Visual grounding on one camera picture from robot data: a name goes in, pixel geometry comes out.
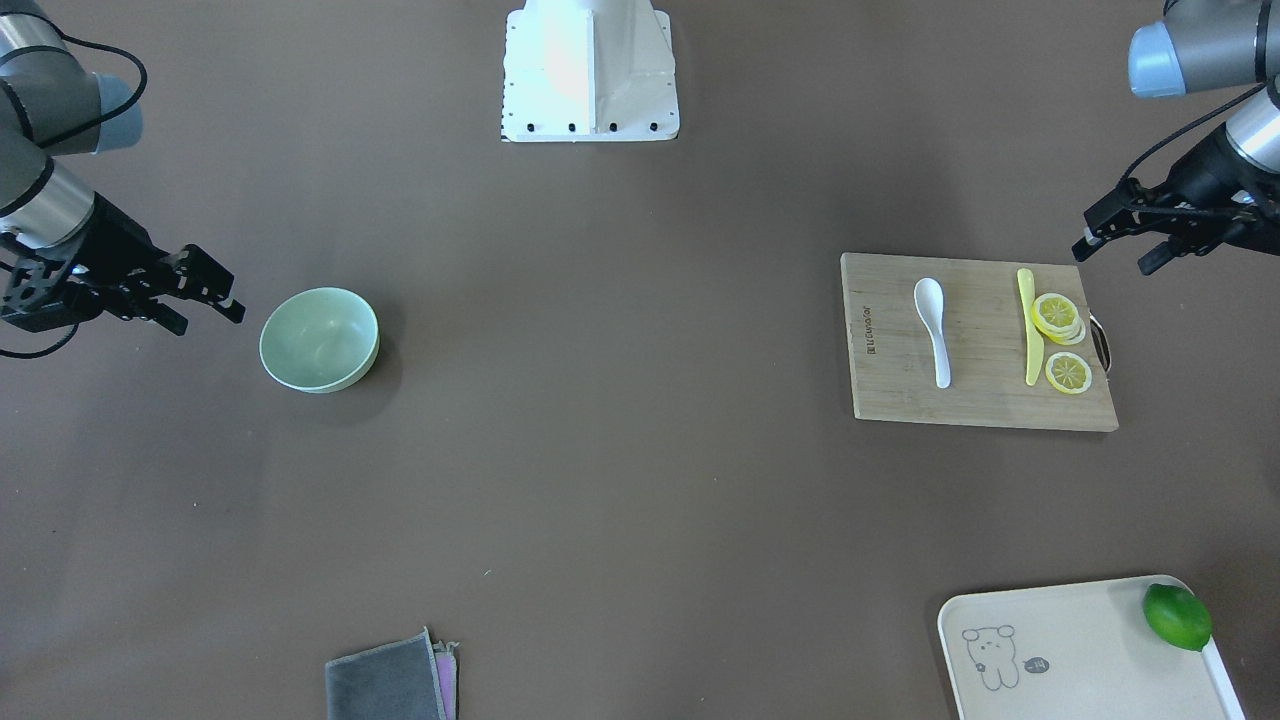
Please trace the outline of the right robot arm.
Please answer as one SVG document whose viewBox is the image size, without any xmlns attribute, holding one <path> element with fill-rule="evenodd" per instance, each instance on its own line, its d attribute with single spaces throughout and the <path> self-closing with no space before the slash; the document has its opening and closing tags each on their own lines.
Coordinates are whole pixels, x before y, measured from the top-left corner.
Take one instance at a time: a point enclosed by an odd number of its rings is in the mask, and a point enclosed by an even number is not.
<svg viewBox="0 0 1280 720">
<path fill-rule="evenodd" d="M 65 155 L 128 149 L 140 141 L 136 86 L 86 70 L 65 35 L 35 1 L 1 10 L 3 320 L 40 333 L 102 314 L 184 334 L 169 299 L 202 304 L 232 323 L 244 307 L 233 274 L 202 249 L 159 249 L 148 232 L 63 165 Z"/>
</svg>

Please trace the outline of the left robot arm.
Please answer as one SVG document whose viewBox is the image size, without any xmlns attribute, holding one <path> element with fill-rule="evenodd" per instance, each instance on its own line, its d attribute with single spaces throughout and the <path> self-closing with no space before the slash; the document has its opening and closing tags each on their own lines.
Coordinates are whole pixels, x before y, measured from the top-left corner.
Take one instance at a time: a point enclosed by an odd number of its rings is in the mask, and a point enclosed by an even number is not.
<svg viewBox="0 0 1280 720">
<path fill-rule="evenodd" d="M 1279 9 L 1275 1 L 1166 1 L 1140 27 L 1128 54 L 1137 97 L 1178 97 L 1242 87 L 1211 111 L 1219 126 L 1146 187 L 1126 168 L 1084 213 L 1071 249 L 1083 263 L 1123 237 L 1160 233 L 1138 266 L 1144 275 L 1171 260 L 1221 246 L 1279 252 Z"/>
</svg>

